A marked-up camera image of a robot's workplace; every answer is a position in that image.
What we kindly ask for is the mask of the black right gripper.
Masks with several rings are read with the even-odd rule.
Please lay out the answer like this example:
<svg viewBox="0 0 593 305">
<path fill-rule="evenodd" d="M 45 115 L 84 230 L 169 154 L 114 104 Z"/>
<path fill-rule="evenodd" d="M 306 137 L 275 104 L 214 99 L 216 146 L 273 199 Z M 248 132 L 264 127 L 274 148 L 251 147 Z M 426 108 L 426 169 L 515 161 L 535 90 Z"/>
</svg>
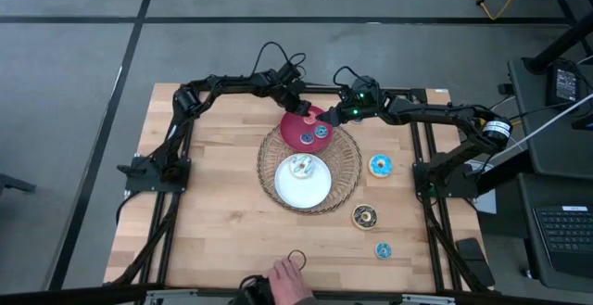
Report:
<svg viewBox="0 0 593 305">
<path fill-rule="evenodd" d="M 341 107 L 330 107 L 316 119 L 332 126 L 344 121 L 362 121 L 378 117 L 385 108 L 385 91 L 374 78 L 357 78 L 341 96 Z"/>
</svg>

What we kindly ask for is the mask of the large white teal-drizzled donut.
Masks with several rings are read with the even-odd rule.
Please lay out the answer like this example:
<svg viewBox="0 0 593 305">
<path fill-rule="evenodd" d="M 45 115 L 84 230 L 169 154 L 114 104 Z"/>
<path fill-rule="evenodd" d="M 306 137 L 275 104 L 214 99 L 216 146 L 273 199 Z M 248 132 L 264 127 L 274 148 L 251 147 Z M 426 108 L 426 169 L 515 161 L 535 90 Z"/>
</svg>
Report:
<svg viewBox="0 0 593 305">
<path fill-rule="evenodd" d="M 314 162 L 308 154 L 295 154 L 290 158 L 289 171 L 297 179 L 306 179 L 314 172 Z"/>
</svg>

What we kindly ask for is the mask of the large light blue donut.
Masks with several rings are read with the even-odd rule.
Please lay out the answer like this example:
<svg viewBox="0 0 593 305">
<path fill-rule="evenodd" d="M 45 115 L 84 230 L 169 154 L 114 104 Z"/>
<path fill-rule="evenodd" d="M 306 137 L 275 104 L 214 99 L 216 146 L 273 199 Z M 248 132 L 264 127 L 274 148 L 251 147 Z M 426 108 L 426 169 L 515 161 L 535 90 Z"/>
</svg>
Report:
<svg viewBox="0 0 593 305">
<path fill-rule="evenodd" d="M 386 155 L 375 155 L 370 158 L 368 164 L 369 172 L 377 178 L 385 178 L 393 171 L 391 158 Z"/>
</svg>

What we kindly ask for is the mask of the large chocolate donut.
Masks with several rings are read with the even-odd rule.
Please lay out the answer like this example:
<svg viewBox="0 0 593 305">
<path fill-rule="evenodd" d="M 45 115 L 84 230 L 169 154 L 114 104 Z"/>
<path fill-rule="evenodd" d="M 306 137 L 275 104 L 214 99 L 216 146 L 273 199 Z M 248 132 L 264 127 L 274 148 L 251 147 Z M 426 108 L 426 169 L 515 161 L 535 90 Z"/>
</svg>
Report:
<svg viewBox="0 0 593 305">
<path fill-rule="evenodd" d="M 368 231 L 378 223 L 376 209 L 367 204 L 357 205 L 351 213 L 352 222 L 360 230 Z"/>
</svg>

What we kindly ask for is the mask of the red round plate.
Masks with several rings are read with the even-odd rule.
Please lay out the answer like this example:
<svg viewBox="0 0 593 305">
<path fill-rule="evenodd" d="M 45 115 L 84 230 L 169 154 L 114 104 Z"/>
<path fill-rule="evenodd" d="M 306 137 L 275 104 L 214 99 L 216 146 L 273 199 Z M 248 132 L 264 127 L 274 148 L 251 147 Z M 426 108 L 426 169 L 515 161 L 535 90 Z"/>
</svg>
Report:
<svg viewBox="0 0 593 305">
<path fill-rule="evenodd" d="M 323 110 L 316 106 L 311 106 L 309 114 L 315 113 L 316 117 L 323 113 Z M 316 121 L 312 125 L 307 125 L 303 121 L 303 116 L 298 116 L 289 112 L 285 112 L 280 122 L 280 134 L 283 140 L 296 152 L 316 153 L 320 152 L 329 146 L 333 139 L 333 127 L 323 121 Z M 329 134 L 326 138 L 320 139 L 315 136 L 315 128 L 319 125 L 325 125 L 329 129 Z M 312 133 L 314 141 L 310 145 L 304 145 L 300 141 L 300 135 L 303 133 Z"/>
</svg>

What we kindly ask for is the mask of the round woven straw placemat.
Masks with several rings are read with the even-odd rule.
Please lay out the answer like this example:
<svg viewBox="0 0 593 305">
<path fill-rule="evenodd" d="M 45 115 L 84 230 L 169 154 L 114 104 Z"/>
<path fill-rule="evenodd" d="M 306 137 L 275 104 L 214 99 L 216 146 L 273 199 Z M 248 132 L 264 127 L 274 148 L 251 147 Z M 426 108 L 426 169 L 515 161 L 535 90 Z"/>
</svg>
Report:
<svg viewBox="0 0 593 305">
<path fill-rule="evenodd" d="M 274 127 L 263 139 L 257 158 L 257 173 L 263 191 L 283 208 L 299 214 L 319 215 L 342 206 L 357 188 L 362 171 L 362 157 L 354 138 L 343 128 L 333 131 L 329 146 L 312 154 L 328 168 L 331 186 L 328 194 L 311 207 L 300 208 L 288 203 L 276 185 L 276 172 L 285 159 L 296 151 L 282 138 L 280 126 Z"/>
</svg>

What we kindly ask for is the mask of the white round plate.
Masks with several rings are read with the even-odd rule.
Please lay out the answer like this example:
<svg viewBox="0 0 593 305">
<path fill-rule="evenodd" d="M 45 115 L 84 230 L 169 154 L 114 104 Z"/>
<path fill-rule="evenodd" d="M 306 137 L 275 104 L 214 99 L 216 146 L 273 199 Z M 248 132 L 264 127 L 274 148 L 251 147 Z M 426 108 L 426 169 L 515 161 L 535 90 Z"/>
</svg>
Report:
<svg viewBox="0 0 593 305">
<path fill-rule="evenodd" d="M 276 168 L 274 189 L 282 202 L 290 208 L 314 208 L 328 198 L 332 188 L 332 174 L 320 158 L 308 154 L 313 159 L 314 172 L 306 179 L 297 179 L 289 171 L 289 161 L 293 155 L 283 160 Z"/>
</svg>

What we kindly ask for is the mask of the person's hand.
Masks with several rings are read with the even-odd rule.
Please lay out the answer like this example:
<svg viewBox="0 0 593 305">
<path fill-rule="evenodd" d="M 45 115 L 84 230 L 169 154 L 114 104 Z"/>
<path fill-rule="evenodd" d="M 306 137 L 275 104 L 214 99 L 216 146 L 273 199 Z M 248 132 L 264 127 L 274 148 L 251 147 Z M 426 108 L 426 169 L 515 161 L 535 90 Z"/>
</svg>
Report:
<svg viewBox="0 0 593 305">
<path fill-rule="evenodd" d="M 318 305 L 299 267 L 288 258 L 276 261 L 268 278 L 275 305 Z"/>
</svg>

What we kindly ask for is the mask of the black flat pad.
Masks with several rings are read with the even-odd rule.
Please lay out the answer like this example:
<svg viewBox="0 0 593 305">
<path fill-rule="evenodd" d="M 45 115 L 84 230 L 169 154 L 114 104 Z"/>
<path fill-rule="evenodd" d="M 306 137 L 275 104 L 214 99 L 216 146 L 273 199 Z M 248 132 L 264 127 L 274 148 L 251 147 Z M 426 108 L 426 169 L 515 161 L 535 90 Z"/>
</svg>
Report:
<svg viewBox="0 0 593 305">
<path fill-rule="evenodd" d="M 487 264 L 486 257 L 476 238 L 466 238 L 456 242 L 458 252 L 469 270 L 486 287 L 495 285 L 494 276 Z"/>
</svg>

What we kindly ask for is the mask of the black stand leg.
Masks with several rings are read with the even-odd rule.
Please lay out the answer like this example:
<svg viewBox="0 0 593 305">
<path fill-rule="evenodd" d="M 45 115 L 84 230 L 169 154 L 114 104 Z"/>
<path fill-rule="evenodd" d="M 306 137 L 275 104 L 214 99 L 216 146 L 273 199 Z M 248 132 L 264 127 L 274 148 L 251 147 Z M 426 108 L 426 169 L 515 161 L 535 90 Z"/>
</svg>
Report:
<svg viewBox="0 0 593 305">
<path fill-rule="evenodd" d="M 530 72 L 539 74 L 577 43 L 581 43 L 586 53 L 589 54 L 586 61 L 593 57 L 593 49 L 589 47 L 586 41 L 587 36 L 593 32 L 593 0 L 588 1 L 592 6 L 592 10 L 581 19 L 576 19 L 568 2 L 566 0 L 557 0 L 563 15 L 569 23 L 569 29 L 537 56 L 524 58 L 524 66 Z"/>
</svg>

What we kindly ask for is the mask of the black laptop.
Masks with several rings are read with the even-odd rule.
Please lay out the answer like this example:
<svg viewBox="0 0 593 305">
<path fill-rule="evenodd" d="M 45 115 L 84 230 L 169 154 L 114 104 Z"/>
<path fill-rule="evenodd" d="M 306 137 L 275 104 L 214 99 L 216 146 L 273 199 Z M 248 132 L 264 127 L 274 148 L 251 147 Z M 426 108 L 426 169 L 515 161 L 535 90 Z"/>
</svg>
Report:
<svg viewBox="0 0 593 305">
<path fill-rule="evenodd" d="M 550 265 L 593 279 L 593 206 L 538 207 L 533 214 Z"/>
</svg>

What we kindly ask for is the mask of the dark chair leg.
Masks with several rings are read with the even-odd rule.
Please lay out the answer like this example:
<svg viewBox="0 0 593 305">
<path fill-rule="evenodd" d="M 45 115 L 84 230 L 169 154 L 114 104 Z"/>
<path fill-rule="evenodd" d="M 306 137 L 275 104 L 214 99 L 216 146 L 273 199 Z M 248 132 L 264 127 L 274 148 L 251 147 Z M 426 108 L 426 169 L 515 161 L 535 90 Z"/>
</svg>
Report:
<svg viewBox="0 0 593 305">
<path fill-rule="evenodd" d="M 29 194 L 35 191 L 36 185 L 0 173 L 0 196 L 3 194 L 5 189 L 16 189 L 23 193 Z"/>
</svg>

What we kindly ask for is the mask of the black crossbar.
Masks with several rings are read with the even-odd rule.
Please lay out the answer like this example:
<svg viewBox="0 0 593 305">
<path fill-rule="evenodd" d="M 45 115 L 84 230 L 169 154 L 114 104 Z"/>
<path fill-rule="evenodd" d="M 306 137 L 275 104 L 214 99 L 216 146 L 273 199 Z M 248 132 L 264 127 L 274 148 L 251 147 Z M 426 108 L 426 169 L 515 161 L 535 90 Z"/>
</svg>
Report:
<svg viewBox="0 0 593 305">
<path fill-rule="evenodd" d="M 165 288 L 159 284 L 143 285 L 107 285 L 63 290 L 38 291 L 18 294 L 0 295 L 0 305 L 117 305 L 134 301 L 145 300 L 146 293 L 150 290 L 160 289 L 187 289 Z M 226 298 L 232 299 L 238 290 L 201 288 L 192 298 Z M 503 296 L 496 292 L 472 293 L 458 290 L 442 290 L 434 294 L 417 293 L 384 293 L 384 292 L 334 292 L 318 291 L 314 296 L 319 300 L 365 300 L 386 301 L 399 304 L 403 294 L 431 295 L 454 298 L 456 305 L 581 305 L 578 303 L 518 298 Z"/>
</svg>

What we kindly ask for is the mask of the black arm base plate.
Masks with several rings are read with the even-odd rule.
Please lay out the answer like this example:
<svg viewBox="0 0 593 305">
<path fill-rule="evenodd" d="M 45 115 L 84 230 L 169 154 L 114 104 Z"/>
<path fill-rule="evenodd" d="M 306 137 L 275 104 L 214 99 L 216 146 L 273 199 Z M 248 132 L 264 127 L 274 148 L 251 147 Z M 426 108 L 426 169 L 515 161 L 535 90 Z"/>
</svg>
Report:
<svg viewBox="0 0 593 305">
<path fill-rule="evenodd" d="M 444 177 L 431 174 L 429 164 L 424 162 L 414 163 L 412 172 L 416 192 L 421 197 L 474 198 L 478 196 L 478 173 L 469 164 L 456 167 Z"/>
<path fill-rule="evenodd" d="M 150 157 L 134 157 L 130 166 L 119 165 L 118 170 L 126 175 L 125 189 L 131 192 L 184 192 L 191 169 L 190 159 L 179 159 L 165 169 Z"/>
</svg>

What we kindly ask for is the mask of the silver metal bracket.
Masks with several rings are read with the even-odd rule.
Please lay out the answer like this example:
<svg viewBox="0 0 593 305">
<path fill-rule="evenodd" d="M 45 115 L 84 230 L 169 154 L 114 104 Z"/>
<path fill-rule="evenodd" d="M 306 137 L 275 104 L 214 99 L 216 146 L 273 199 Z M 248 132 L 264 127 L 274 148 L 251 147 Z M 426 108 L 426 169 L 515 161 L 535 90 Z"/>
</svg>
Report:
<svg viewBox="0 0 593 305">
<path fill-rule="evenodd" d="M 162 305 L 167 299 L 189 299 L 196 297 L 196 289 L 160 289 L 146 293 L 144 305 Z"/>
<path fill-rule="evenodd" d="M 456 305 L 454 298 L 403 294 L 399 305 Z"/>
</svg>

